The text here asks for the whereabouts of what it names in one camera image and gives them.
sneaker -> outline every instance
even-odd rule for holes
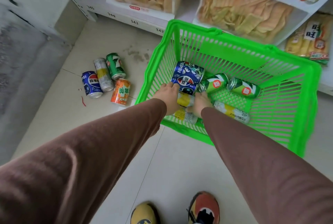
[[[131,215],[131,224],[160,224],[156,207],[151,202],[137,205]]]
[[[192,199],[189,209],[189,224],[219,224],[220,208],[215,197],[208,192],[198,192]]]

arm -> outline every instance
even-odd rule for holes
[[[309,163],[214,109],[207,94],[191,110],[206,131],[259,224],[333,223],[333,183]]]
[[[92,121],[0,167],[0,223],[89,223],[165,115],[179,85]]]

blue can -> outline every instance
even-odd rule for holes
[[[185,61],[179,61],[174,69],[173,78],[178,79],[182,77],[190,84],[198,84],[202,80],[204,72],[204,68],[200,66]]]
[[[193,95],[198,87],[198,85],[196,84],[190,84],[184,81],[183,78],[171,79],[171,82],[180,86],[179,91],[187,93],[189,95]]]
[[[98,82],[97,74],[94,71],[85,71],[82,73],[82,83],[86,95],[90,98],[99,98],[103,92]]]

person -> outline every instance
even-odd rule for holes
[[[143,103],[77,127],[0,167],[1,223],[86,224],[165,115],[179,109],[179,85],[163,84]],[[197,93],[189,109],[206,131],[259,224],[333,223],[333,183],[260,132],[212,107]],[[219,205],[198,192],[189,223],[216,224]],[[152,203],[131,224],[158,224]]]

red logo on bag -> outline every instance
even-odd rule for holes
[[[140,8],[137,7],[137,6],[132,6],[132,5],[130,5],[130,8],[131,8],[131,9],[135,9],[135,10],[140,10]]]
[[[219,88],[221,86],[221,81],[219,81],[218,79],[217,80],[214,80],[213,82],[213,87],[214,88]]]
[[[248,87],[243,88],[242,94],[244,95],[249,95],[251,93],[251,89]]]

